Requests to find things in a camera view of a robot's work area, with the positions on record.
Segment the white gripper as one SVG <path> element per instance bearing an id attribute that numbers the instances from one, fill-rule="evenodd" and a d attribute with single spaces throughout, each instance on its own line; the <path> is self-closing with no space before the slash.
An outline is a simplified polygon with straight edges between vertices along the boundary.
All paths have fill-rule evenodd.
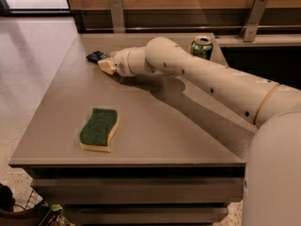
<path id="1" fill-rule="evenodd" d="M 112 58 L 101 59 L 98 66 L 102 72 L 113 75 L 133 77 L 150 73 L 150 65 L 146 61 L 144 47 L 122 49 L 111 54 Z"/>

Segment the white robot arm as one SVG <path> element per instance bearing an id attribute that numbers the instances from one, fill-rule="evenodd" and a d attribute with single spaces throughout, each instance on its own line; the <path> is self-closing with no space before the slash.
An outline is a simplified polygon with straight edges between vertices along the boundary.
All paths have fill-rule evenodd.
<path id="1" fill-rule="evenodd" d="M 301 226 L 301 90 L 193 56 L 164 37 L 117 51 L 98 65 L 123 77 L 181 75 L 256 125 L 242 226 Z"/>

